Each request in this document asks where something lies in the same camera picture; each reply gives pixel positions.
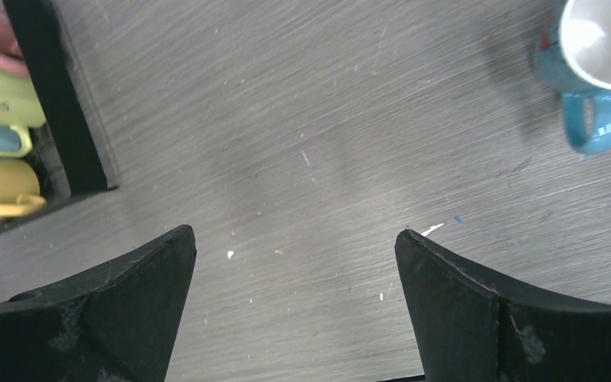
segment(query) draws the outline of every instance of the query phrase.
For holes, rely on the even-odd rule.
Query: blue mug handle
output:
[[[593,99],[595,123],[586,132],[584,102]],[[601,154],[611,147],[611,92],[563,93],[563,125],[568,143],[580,154]]]

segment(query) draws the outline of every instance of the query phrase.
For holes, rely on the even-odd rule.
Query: gray wooden surface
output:
[[[191,224],[168,381],[421,372],[405,226],[611,302],[611,152],[570,151],[528,63],[550,1],[58,4],[122,187],[0,236],[0,300]]]

